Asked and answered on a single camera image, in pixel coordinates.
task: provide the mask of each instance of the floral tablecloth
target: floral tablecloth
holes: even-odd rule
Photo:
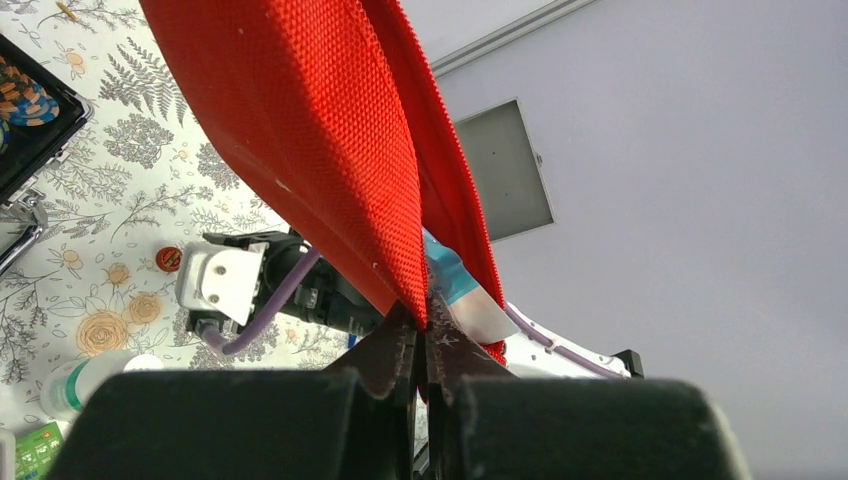
[[[320,368],[337,358],[345,334],[282,316],[228,360],[186,334],[176,274],[155,266],[158,249],[208,231],[288,227],[208,142],[137,2],[66,5],[76,21],[52,0],[0,0],[0,33],[95,107],[64,163],[36,184],[47,194],[49,229],[0,280],[0,426],[21,434],[46,423],[45,377],[110,349],[191,369]]]

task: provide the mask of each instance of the red fabric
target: red fabric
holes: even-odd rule
[[[422,224],[503,306],[468,165],[396,0],[141,3],[221,157],[380,311],[400,299],[425,325]],[[501,343],[487,350],[503,362]]]

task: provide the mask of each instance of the red bottle cap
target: red bottle cap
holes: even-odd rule
[[[156,265],[164,272],[172,273],[180,269],[183,252],[177,247],[165,247],[156,254]]]

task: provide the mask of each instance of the green package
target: green package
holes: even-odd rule
[[[63,443],[62,432],[56,422],[18,438],[15,445],[15,478],[43,478]]]

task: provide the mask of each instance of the black tray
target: black tray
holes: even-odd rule
[[[59,116],[38,127],[10,125],[9,147],[0,155],[0,203],[9,204],[38,170],[61,155],[64,145],[88,122],[93,110],[71,87],[0,35],[0,55],[38,82],[59,103]]]

